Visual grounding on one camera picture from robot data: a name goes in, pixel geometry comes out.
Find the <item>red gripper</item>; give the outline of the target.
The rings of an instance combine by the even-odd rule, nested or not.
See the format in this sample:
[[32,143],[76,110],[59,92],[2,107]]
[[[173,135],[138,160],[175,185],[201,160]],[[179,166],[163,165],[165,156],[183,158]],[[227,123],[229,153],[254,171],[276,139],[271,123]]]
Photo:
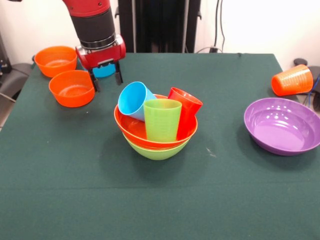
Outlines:
[[99,93],[101,87],[98,79],[94,75],[93,68],[114,62],[116,83],[118,86],[123,83],[119,60],[126,56],[126,45],[120,34],[116,35],[114,43],[107,48],[89,50],[79,45],[75,48],[75,52],[82,66],[88,71],[95,92]]

